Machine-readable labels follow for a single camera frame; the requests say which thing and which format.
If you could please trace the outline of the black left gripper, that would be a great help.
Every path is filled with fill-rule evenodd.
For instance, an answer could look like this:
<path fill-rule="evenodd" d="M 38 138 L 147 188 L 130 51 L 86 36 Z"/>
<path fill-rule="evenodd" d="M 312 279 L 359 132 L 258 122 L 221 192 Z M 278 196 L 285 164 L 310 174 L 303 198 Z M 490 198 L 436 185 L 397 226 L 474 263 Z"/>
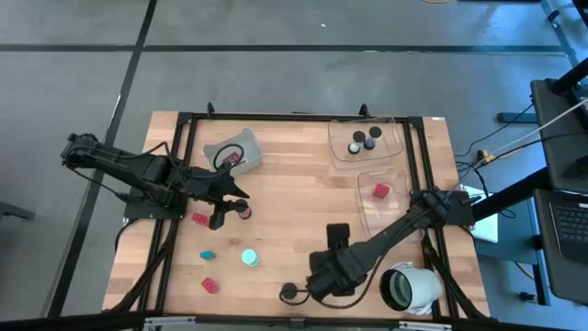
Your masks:
<path fill-rule="evenodd" d="M 226 171 L 210 172 L 200 167 L 190 167 L 183 181 L 183 190 L 194 199 L 219 201 L 214 203 L 209 217 L 209 229 L 218 230 L 224 225 L 225 214 L 234 210 L 235 202 L 221 201 L 224 195 L 249 199 L 250 196 L 239 188 L 234 177 Z"/>

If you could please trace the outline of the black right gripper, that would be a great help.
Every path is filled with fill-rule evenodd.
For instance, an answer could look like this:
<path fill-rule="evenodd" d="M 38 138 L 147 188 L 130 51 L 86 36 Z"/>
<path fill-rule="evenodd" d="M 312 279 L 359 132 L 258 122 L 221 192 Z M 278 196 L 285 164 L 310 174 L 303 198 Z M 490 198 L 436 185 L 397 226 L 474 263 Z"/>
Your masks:
<path fill-rule="evenodd" d="M 306 289 L 314 299 L 354 290 L 370 271 L 370 264 L 361 262 L 359 254 L 347 248 L 348 223 L 330 223 L 326 226 L 326 233 L 330 251 L 313 252 L 309 256 L 311 274 L 306 279 Z"/>

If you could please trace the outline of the white sand timer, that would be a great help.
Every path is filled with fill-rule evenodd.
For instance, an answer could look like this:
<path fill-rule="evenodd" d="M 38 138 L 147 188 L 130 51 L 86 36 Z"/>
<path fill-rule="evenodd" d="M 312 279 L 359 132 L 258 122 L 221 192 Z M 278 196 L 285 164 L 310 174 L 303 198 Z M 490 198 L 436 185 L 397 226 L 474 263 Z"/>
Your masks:
<path fill-rule="evenodd" d="M 350 154 L 358 154 L 365 140 L 366 134 L 363 131 L 354 131 L 352 134 L 352 141 L 347 147 L 348 152 Z"/>

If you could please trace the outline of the blue sand timer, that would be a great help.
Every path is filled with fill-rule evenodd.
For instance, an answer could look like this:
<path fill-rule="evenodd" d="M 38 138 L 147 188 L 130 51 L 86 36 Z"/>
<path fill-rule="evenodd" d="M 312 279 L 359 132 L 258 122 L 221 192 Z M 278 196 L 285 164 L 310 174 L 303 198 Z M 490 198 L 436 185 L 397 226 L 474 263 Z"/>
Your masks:
<path fill-rule="evenodd" d="M 368 135 L 363 142 L 364 148 L 367 150 L 373 150 L 376 147 L 377 139 L 381 136 L 382 131 L 378 126 L 372 126 L 368 130 Z"/>

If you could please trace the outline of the clear plastic tray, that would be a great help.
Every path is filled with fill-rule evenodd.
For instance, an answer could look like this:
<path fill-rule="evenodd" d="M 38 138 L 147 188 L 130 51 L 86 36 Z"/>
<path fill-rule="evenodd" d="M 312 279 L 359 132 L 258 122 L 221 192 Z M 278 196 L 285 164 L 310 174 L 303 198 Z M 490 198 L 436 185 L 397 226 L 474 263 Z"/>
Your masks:
<path fill-rule="evenodd" d="M 382 134 L 377 139 L 376 147 L 367 150 L 364 145 L 358 154 L 350 154 L 347 150 L 352 141 L 354 131 L 363 131 L 368 136 L 372 126 L 381 128 Z M 332 120 L 327 125 L 327 142 L 335 168 L 351 169 L 359 167 L 383 166 L 404 149 L 400 129 L 402 125 L 393 117 L 384 116 L 365 120 L 339 121 Z"/>
<path fill-rule="evenodd" d="M 381 200 L 372 196 L 377 183 L 390 186 L 390 194 Z M 410 209 L 410 192 L 404 171 L 374 170 L 357 177 L 356 202 L 367 239 L 400 219 Z"/>

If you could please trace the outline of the grey plastic storage bin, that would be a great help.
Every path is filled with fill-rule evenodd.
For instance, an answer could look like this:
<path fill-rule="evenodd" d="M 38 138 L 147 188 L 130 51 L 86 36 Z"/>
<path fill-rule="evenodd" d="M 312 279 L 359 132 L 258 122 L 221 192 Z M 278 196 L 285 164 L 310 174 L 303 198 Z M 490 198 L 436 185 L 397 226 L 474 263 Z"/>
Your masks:
<path fill-rule="evenodd" d="M 203 152 L 213 170 L 217 170 L 222 164 L 222 160 L 232 152 L 242 154 L 241 163 L 234 165 L 231 169 L 233 177 L 255 169 L 263 161 L 262 147 L 254 132 L 249 128 L 243 129 L 239 134 L 220 143 L 206 144 L 203 147 Z"/>

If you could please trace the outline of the white paper sheet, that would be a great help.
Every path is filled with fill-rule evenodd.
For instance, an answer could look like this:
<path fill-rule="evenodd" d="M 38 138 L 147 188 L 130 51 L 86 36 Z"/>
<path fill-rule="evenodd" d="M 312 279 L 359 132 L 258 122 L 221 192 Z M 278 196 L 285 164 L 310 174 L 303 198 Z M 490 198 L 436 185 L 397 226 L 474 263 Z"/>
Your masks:
<path fill-rule="evenodd" d="M 486 194 L 482 189 L 473 188 L 464 184 L 460 188 L 466 191 L 471 198 L 479 198 L 477 202 L 482 202 L 486 199 Z M 469 232 L 474 238 L 480 239 L 489 243 L 498 243 L 498 214 L 495 213 L 469 227 Z"/>

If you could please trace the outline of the black support beam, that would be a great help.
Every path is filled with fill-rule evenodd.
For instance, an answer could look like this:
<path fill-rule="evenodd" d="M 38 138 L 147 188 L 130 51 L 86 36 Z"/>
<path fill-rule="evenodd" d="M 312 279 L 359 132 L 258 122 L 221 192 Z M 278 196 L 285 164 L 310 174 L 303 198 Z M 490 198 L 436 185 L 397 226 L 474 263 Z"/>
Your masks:
<path fill-rule="evenodd" d="M 472 206 L 474 220 L 485 219 L 522 200 L 528 199 L 534 189 L 551 189 L 546 167 L 474 204 Z"/>

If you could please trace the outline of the black rig bar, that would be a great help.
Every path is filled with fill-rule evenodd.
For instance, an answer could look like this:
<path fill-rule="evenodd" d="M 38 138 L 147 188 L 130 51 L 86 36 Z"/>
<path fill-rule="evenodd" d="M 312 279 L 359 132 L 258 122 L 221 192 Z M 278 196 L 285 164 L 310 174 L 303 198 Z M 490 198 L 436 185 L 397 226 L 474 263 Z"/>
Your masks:
<path fill-rule="evenodd" d="M 71 316 L 45 317 L 0 322 L 0 331 L 120 331 L 142 328 L 149 317 L 163 316 L 155 311 L 106 312 Z M 571 331 L 533 325 L 517 325 L 493 321 L 452 317 L 437 317 L 431 320 L 410 319 L 358 319 L 358 318 L 317 318 L 317 317 L 266 317 L 235 315 L 168 315 L 195 316 L 197 321 L 190 325 L 265 325 L 284 327 L 289 330 L 303 330 L 310 327 L 359 327 L 398 329 L 400 321 L 430 322 L 451 325 L 453 331 Z"/>

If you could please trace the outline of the dark stand foot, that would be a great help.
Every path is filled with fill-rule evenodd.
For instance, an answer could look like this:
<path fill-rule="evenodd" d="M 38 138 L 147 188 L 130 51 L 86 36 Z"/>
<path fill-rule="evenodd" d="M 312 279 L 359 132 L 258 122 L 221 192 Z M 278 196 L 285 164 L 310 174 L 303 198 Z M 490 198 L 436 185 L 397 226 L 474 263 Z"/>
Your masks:
<path fill-rule="evenodd" d="M 15 205 L 0 201 L 0 221 L 4 217 L 13 216 L 21 220 L 29 221 L 33 218 L 34 212 L 27 211 Z"/>

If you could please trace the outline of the black laptop computer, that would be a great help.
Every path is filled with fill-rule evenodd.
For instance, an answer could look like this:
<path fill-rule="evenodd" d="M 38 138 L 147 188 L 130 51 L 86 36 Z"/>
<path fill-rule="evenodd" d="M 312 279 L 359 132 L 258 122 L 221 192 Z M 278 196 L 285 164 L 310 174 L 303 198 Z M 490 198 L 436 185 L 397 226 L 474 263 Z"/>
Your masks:
<path fill-rule="evenodd" d="M 588 306 L 588 197 L 544 189 L 532 196 L 552 293 Z"/>

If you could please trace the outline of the black computer mouse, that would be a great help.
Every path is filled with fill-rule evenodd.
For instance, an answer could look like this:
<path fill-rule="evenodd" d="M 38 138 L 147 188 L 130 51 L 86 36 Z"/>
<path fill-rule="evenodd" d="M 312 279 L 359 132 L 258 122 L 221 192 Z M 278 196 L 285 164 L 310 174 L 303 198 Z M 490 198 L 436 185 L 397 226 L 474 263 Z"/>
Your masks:
<path fill-rule="evenodd" d="M 562 176 L 568 179 L 588 179 L 588 155 L 580 157 L 567 165 Z"/>

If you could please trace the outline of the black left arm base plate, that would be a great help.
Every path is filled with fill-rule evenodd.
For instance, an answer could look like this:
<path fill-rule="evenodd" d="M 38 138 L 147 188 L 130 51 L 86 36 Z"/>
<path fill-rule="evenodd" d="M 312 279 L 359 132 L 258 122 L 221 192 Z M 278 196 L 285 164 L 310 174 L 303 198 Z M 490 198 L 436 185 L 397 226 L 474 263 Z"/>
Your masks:
<path fill-rule="evenodd" d="M 123 216 L 129 219 L 181 219 L 186 208 L 187 197 L 167 186 L 132 187 Z"/>

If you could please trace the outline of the black aluminium table frame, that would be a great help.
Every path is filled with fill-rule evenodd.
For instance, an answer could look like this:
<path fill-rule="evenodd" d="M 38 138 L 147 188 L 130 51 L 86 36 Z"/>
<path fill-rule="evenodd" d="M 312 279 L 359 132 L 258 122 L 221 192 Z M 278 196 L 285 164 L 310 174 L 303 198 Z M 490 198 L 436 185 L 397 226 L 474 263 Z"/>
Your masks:
<path fill-rule="evenodd" d="M 423 117 L 409 122 L 396 120 L 404 149 L 386 165 L 371 168 L 337 169 L 327 143 L 327 125 L 333 116 L 311 114 L 220 113 L 198 119 L 191 164 L 205 166 L 205 143 L 218 143 L 243 128 L 252 129 L 263 150 L 262 164 L 236 177 L 237 186 L 250 195 L 253 216 L 241 220 L 234 212 L 225 224 L 211 231 L 192 221 L 194 212 L 210 214 L 212 207 L 191 200 L 187 215 L 179 221 L 175 248 L 165 289 L 158 296 L 163 266 L 153 276 L 146 298 L 147 309 L 160 309 L 164 298 L 165 315 L 235 315 L 266 317 L 317 317 L 358 319 L 431 320 L 432 315 L 410 316 L 395 312 L 379 295 L 379 277 L 396 262 L 413 261 L 424 266 L 421 239 L 411 234 L 394 246 L 380 266 L 364 299 L 346 310 L 323 307 L 313 299 L 290 306 L 278 299 L 286 282 L 303 288 L 310 275 L 309 253 L 327 247 L 326 225 L 348 223 L 350 243 L 366 239 L 356 202 L 359 173 L 396 169 L 405 172 L 409 190 L 412 177 L 404 138 L 404 124 L 410 124 L 413 155 L 420 188 L 433 185 L 445 190 L 458 183 L 458 171 L 444 118 Z M 155 221 L 138 220 L 120 239 L 108 282 L 103 308 L 112 308 L 145 270 Z M 477 309 L 489 314 L 472 237 L 456 226 L 445 228 L 450 269 L 459 286 Z M 259 267 L 247 267 L 241 260 L 244 249 L 260 256 Z M 201 251 L 216 254 L 204 260 Z M 216 294 L 201 286 L 204 278 L 220 285 Z"/>

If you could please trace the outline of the silver metal bracket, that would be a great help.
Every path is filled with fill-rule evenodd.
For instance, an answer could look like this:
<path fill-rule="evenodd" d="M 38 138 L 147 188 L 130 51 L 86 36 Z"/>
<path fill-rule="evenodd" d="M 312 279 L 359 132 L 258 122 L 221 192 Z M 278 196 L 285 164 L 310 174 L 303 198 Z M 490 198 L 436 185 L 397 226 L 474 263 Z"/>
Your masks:
<path fill-rule="evenodd" d="M 453 331 L 451 325 L 414 321 L 400 321 L 398 329 L 408 331 Z"/>
<path fill-rule="evenodd" d="M 147 331 L 161 331 L 164 326 L 189 325 L 196 321 L 195 316 L 157 316 L 146 318 L 142 327 Z"/>

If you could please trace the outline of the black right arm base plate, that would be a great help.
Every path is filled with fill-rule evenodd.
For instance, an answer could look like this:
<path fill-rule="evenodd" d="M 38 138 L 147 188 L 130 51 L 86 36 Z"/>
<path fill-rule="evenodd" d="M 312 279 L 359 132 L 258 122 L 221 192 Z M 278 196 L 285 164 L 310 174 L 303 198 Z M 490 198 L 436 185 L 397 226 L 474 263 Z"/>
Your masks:
<path fill-rule="evenodd" d="M 410 192 L 410 205 L 423 210 L 419 223 L 425 228 L 440 228 L 445 225 L 473 225 L 475 223 L 472 204 L 478 198 L 460 190 L 415 190 Z"/>

